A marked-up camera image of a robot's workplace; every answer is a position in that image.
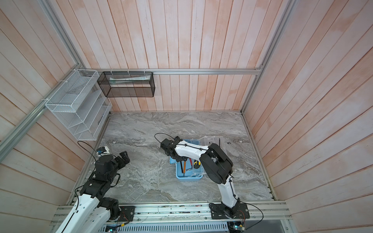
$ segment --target marble surface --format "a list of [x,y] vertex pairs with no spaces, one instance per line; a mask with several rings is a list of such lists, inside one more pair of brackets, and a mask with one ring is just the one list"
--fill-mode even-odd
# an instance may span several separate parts
[[[233,111],[112,114],[100,146],[109,146],[112,154],[127,151],[131,162],[119,171],[118,185],[106,196],[119,203],[221,201],[218,186],[207,175],[191,182],[175,177],[175,164],[169,164],[169,157],[154,138],[159,132],[182,139],[223,136],[241,200],[272,198],[241,115]],[[157,135],[160,141],[166,137]]]

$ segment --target wall-mounted organizer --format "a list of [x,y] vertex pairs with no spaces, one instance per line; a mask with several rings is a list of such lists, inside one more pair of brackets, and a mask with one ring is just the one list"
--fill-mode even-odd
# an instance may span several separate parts
[[46,103],[77,140],[95,141],[112,107],[92,92],[97,80],[96,70],[76,70]]
[[106,97],[153,97],[156,89],[152,72],[105,71],[97,82]]

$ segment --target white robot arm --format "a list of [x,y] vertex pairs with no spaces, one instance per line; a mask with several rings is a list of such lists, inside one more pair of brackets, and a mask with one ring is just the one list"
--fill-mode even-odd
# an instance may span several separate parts
[[239,198],[236,198],[237,195],[231,181],[233,163],[217,144],[200,146],[188,143],[177,136],[174,141],[163,140],[161,148],[177,162],[186,161],[188,158],[200,161],[209,178],[219,187],[224,214],[230,218],[236,216],[240,201]]
[[[188,143],[179,137],[174,139],[174,141],[163,140],[161,148],[177,162],[186,161],[188,158],[200,161],[209,178],[217,183],[222,195],[222,204],[210,203],[210,209],[212,212],[235,218],[238,215],[240,201],[236,198],[231,181],[232,161],[214,143],[210,146],[200,146]],[[117,171],[129,162],[125,151],[115,158],[111,154],[101,156],[95,162],[96,171],[83,185],[78,201],[58,228],[57,233],[98,232],[108,220],[116,221],[120,215],[118,200],[104,198],[104,195],[110,189],[114,177],[119,175]]]
[[112,187],[114,177],[119,175],[118,170],[130,162],[126,151],[119,155],[102,154],[95,162],[95,171],[83,185],[75,205],[56,233],[98,232],[108,220],[119,219],[118,200],[104,197]]

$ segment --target wooden wall panel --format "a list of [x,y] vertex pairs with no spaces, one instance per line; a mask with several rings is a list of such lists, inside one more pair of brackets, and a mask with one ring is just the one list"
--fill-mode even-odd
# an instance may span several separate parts
[[245,112],[299,232],[373,226],[372,10],[300,1]]
[[[97,11],[97,6],[90,10]],[[95,20],[102,27],[102,19]],[[0,2],[0,40],[3,140],[76,63],[37,0]],[[67,129],[46,112],[0,164],[2,230],[46,232],[87,158]]]
[[[51,3],[85,66],[92,69],[255,68],[263,61],[288,0]],[[253,81],[251,75],[154,79],[153,98],[111,98],[113,110],[239,110]]]

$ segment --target white cable tray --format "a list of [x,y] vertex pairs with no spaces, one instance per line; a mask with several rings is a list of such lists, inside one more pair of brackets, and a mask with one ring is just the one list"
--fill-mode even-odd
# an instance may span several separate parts
[[91,92],[97,79],[95,70],[76,70],[46,103],[77,140],[95,141],[112,106]]

